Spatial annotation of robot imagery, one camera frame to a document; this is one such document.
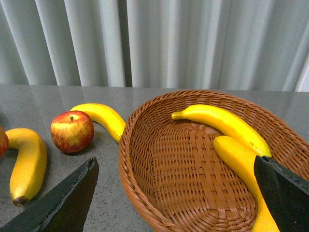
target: banana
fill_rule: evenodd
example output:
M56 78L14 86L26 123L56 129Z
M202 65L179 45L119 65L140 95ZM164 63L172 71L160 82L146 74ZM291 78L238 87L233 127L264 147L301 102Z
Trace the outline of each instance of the banana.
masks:
M6 131L6 135L9 149L18 150L10 192L13 203L21 206L41 189L47 165L46 145L38 133L27 128L11 129Z
M258 154L271 157L271 151L263 137L240 117L220 107L195 104L183 111L173 112L172 118L201 122L220 130L224 135L253 148Z
M126 123L112 108L99 103L85 103L73 107L72 110L79 110L88 114L93 121L102 125L111 137L119 143Z
M257 201L258 213L252 232L279 232L254 177L253 166L257 153L229 136L214 138L213 146L218 156L244 181Z

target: curtain fold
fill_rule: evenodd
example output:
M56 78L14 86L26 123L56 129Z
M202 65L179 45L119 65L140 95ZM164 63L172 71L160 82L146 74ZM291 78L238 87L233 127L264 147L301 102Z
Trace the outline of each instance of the curtain fold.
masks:
M309 91L309 1L0 0L0 84Z

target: red apple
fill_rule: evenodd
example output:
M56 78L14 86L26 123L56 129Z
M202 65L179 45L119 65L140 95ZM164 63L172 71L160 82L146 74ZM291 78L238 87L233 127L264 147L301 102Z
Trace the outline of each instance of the red apple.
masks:
M63 153L78 152L92 141L94 125L83 111L67 111L54 118L50 125L52 139Z
M5 134L2 126L0 125L0 157L4 155L9 147L9 138Z

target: gray countertop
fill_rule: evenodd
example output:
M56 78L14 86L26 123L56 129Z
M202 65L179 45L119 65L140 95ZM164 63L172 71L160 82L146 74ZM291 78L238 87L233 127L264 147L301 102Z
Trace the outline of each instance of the gray countertop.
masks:
M118 144L105 129L95 124L91 145L76 156L62 154L50 135L50 123L72 107L97 102L116 110L124 120L143 103L177 89L118 87L58 87L0 85L0 124L5 131L27 127L45 141L48 165L40 193L26 206L13 205L9 181L17 151L9 150L0 158L0 227L29 207L88 158L100 165L97 187L90 206L85 231L153 231L128 200L118 172ZM309 93L274 91L224 91L252 101L276 114L307 142L309 141Z

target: wicker basket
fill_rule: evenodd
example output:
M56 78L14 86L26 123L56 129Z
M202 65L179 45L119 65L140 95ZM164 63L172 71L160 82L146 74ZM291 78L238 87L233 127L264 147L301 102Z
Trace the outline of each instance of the wicker basket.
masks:
M123 187L155 231L250 231L257 206L212 147L221 133L171 119L172 112L197 103L243 118L265 138L274 160L309 180L309 144L277 116L225 93L183 90L147 101L128 119L119 150Z

